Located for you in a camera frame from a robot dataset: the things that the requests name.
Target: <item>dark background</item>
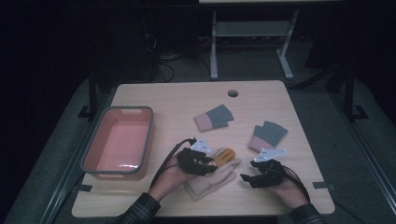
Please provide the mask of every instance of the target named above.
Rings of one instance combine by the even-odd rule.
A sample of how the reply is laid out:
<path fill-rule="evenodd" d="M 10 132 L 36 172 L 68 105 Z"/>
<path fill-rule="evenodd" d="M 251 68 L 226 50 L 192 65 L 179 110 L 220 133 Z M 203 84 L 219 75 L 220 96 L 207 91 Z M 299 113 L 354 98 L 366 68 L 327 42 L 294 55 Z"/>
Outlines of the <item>dark background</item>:
<path fill-rule="evenodd" d="M 168 11 L 157 14 L 152 26 L 142 26 L 140 15 L 78 3 L 0 1 L 0 221 L 83 80 L 95 73 L 102 91 L 149 82 L 156 76 L 156 57 L 145 50 L 144 31 L 158 36 L 162 47 L 188 47 L 189 53 L 194 53 L 196 36 L 210 32 L 203 28 L 210 27 L 210 13 L 169 17 Z M 84 4 L 97 6 L 91 0 Z M 396 123 L 394 8 L 385 0 L 347 1 L 326 10 L 320 21 L 312 20 L 318 17 L 315 10 L 302 10 L 293 38 L 316 39 L 307 66 L 325 69 L 342 62 L 353 67 Z M 178 33 L 180 27 L 187 35 Z"/>

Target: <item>gray carpet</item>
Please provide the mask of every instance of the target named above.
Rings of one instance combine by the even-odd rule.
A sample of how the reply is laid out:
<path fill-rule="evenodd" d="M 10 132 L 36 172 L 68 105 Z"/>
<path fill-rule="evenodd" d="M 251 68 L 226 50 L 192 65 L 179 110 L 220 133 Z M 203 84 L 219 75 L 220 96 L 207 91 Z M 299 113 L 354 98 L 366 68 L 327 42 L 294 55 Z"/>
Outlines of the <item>gray carpet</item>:
<path fill-rule="evenodd" d="M 219 54 L 219 81 L 278 79 L 289 87 L 318 72 L 315 69 L 304 68 L 310 50 L 309 43 L 296 42 L 290 45 L 287 55 L 295 79 L 286 80 L 274 49 L 275 45 L 269 45 L 260 50 Z M 171 82 L 209 81 L 210 75 L 206 67 L 208 59 L 208 54 L 205 53 L 201 55 L 200 60 L 186 58 L 168 63 L 175 70 Z M 170 77 L 171 70 L 168 67 L 162 66 L 162 70 Z M 375 181 L 360 145 L 351 131 L 350 123 L 339 109 L 337 99 L 342 93 L 335 95 L 327 93 L 324 88 L 327 80 L 323 78 L 301 91 L 290 91 L 290 98 L 318 161 L 319 169 L 326 183 L 332 188 L 330 191 L 332 198 L 345 207 L 336 206 L 335 212 L 325 218 L 329 223 L 359 223 L 347 212 L 349 210 L 365 223 L 396 223 L 396 216 Z M 104 95 L 101 99 L 101 107 L 106 107 L 111 101 L 111 95 Z M 69 162 L 80 153 L 76 150 L 83 149 L 86 138 L 92 131 L 92 122 L 78 118 L 80 109 L 88 102 L 88 82 L 85 81 L 64 111 L 9 213 L 6 223 L 39 223 L 44 214 L 48 215 L 47 206 L 53 194 L 59 193 L 57 189 L 60 187 L 59 183 L 68 164 L 75 168 L 68 185 L 72 187 L 78 182 L 82 175 L 79 162 Z M 367 88 L 359 82 L 356 83 L 355 103 L 361 105 L 369 116 L 369 119 L 357 120 L 356 126 L 369 145 L 375 149 L 375 156 L 383 166 L 389 181 L 396 184 L 394 174 L 396 169 L 393 162 L 396 153 L 394 125 L 376 105 Z M 64 195 L 64 203 L 54 223 L 105 221 L 101 218 L 73 217 L 71 208 L 76 195 L 75 190 Z M 290 223 L 290 219 L 284 216 L 280 217 L 278 222 Z"/>

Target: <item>dark sleeve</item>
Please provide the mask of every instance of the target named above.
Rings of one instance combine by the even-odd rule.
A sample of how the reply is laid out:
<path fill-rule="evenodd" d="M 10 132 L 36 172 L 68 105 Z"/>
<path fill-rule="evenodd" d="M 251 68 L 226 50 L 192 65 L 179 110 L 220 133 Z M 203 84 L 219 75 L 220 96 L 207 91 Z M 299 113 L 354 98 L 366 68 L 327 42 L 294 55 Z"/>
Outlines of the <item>dark sleeve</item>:
<path fill-rule="evenodd" d="M 160 208 L 155 199 L 147 193 L 142 193 L 124 214 L 109 220 L 107 224 L 148 224 Z"/>
<path fill-rule="evenodd" d="M 326 223 L 323 216 L 317 211 L 312 203 L 302 205 L 290 212 L 290 217 L 295 224 L 323 224 Z"/>

